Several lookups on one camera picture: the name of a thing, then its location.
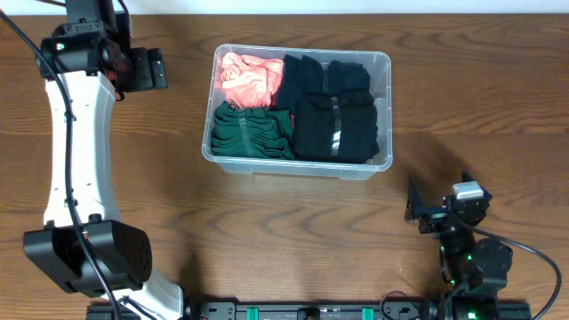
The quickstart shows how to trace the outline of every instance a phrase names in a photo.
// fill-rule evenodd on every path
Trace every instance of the wooden table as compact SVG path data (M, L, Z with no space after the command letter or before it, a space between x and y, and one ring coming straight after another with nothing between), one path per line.
M40 43L63 17L17 18ZM191 297L379 300L443 289L438 243L403 219L415 175L438 204L468 169L495 198L482 227L543 250L569 275L569 19L559 15L136 16L134 46L160 47L170 87L128 94L111 128L115 196L154 265ZM383 51L393 62L395 161L368 181L224 173L204 160L220 44ZM23 254L51 181L44 82L0 25L0 317L81 319ZM550 267L515 250L502 298L534 313ZM569 282L546 319L566 319Z

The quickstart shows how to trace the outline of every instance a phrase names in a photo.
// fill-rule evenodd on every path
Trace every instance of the plastic storage bin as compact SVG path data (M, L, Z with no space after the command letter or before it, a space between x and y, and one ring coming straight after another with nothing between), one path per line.
M253 159L232 156L216 156L210 146L210 134L214 123L211 120L213 111L225 100L225 93L216 86L216 73L220 73L220 58L228 52L248 54L263 59L283 59L286 54L300 58L307 55L322 64L333 60L340 62L355 62L362 64L371 76L371 93L377 108L377 143L380 152L365 164L336 164L307 161ZM383 52L359 52L261 47L242 44L222 44L213 57L212 81L210 97L205 118L204 141L202 154L205 159L217 163L224 171L232 173L277 173L297 174L320 177L338 177L348 180L367 180L376 172L386 171L393 162L391 137L391 61Z

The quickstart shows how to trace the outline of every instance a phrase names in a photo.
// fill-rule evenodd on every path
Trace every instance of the black cable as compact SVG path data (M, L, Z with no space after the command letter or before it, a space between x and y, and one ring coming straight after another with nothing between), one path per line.
M472 232L476 232L482 236L487 236L489 238L493 238L495 240L498 240L500 242L503 242L505 244L511 244L513 246L516 246L520 249L526 250L527 252L533 253L536 256L544 259L545 261L548 262L548 264L550 264L550 266L553 268L553 270L555 271L555 275L557 277L556 280L556 284L555 284L555 289L553 290L553 293L551 293L551 297L549 297L548 302L545 304L545 306L540 310L540 312L538 312L538 314L532 319L532 320L539 320L541 319L542 316L544 316L549 308L551 308L551 306L553 306L553 303L555 302L555 299L557 299L557 296L559 295L559 292L561 291L561 283L562 283L562 277L561 277L561 270L559 270L559 267L557 266L557 264L555 263L555 261L553 261L550 257L548 257L547 255L545 255L545 253L540 252L534 248L532 248L529 245L525 245L525 244L521 244L517 241L514 240L510 240L507 237L504 236L497 236L493 233L490 233L488 231L484 231L482 229L479 228L474 228L472 226L470 226L468 223L466 223L461 217L459 217L456 213L454 214L454 216L457 218L457 221L459 221L459 223L461 224L461 226L463 228L469 229Z
M144 310L143 308L140 307L140 305L132 300L131 298L129 298L128 296L122 298L121 300L119 300L120 303L128 303L130 304L133 308L135 308L137 311L139 311L140 313L142 313L142 315L144 315L145 317L147 317L150 320L157 320L154 316L152 316L150 313L148 313L146 310Z
M394 290L392 292L388 292L386 295L383 296L383 298L381 298L381 302L380 302L380 311L383 314L383 316L385 316L387 319L389 320L395 320L394 318L392 318L391 316L389 316L387 313L385 313L385 311L383 310L383 301L390 296L393 293L399 293L404 295L405 297L409 298L408 295L405 294L405 292L401 292L399 290ZM415 318L412 318L411 320L418 320L421 319L421 308L417 307L416 304L414 304L413 302L410 301L410 303L417 309L417 312L419 313L419 316L416 316Z
M58 6L62 6L62 7L66 7L66 5L64 3L55 1L55 0L36 0L37 2L43 2L44 4L53 4L53 5L58 5Z
M128 12L128 8L126 7L126 4L124 4L124 1L123 0L117 0L117 1L118 1L118 3L121 4L121 6L123 7L123 10L124 10L124 13L126 13L126 16L130 20L131 14Z
M76 118L75 118L75 116L73 116L73 111L71 110L71 104L69 103L69 97L67 95L67 92L65 91L65 87L63 86L63 83L61 82L60 78L57 76L57 74L53 70L52 65L50 65L49 61L45 58L45 56L37 48L37 46L28 38L28 36L26 36L26 34L22 30L20 30L20 28L18 28L18 26L16 26L8 18L8 16L6 16L6 14L2 10L0 10L0 16L2 17L2 20L4 20L4 22L6 22L6 24L8 26L10 26L10 28L12 28L14 30L14 32L18 36L20 36L20 38L32 49L32 51L36 54L36 56L39 57L40 61L43 64L45 64L50 75L52 76L53 80L55 81L55 83L57 84L58 88L61 91L61 97L63 98L63 104L65 105L65 117L67 120L66 121L67 131L66 131L66 139L65 139L65 195L67 198L66 202L67 202L67 205L69 208L69 214L71 215L71 220L73 221L73 227L75 230L75 234L77 236L77 240L79 241L79 244L81 245L81 249L83 249L85 257L89 260L89 263L91 263L93 270L95 271L95 273L97 274L97 277L100 280L100 284L105 289L105 293L107 294L108 299L110 300L111 305L113 307L115 319L120 320L120 319L122 319L122 317L121 317L120 309L118 307L118 303L116 302L116 299L115 299L115 295L113 295L113 292L110 288L110 285L108 285L108 281L105 278L105 275L103 275L102 271L100 270L99 264L95 260L94 254L91 251L89 244L87 244L87 242L84 239L83 229L81 228L81 224L80 224L79 219L77 217L76 200L73 198L73 188L71 187L71 141L73 138L72 137L72 135L73 135L73 121Z

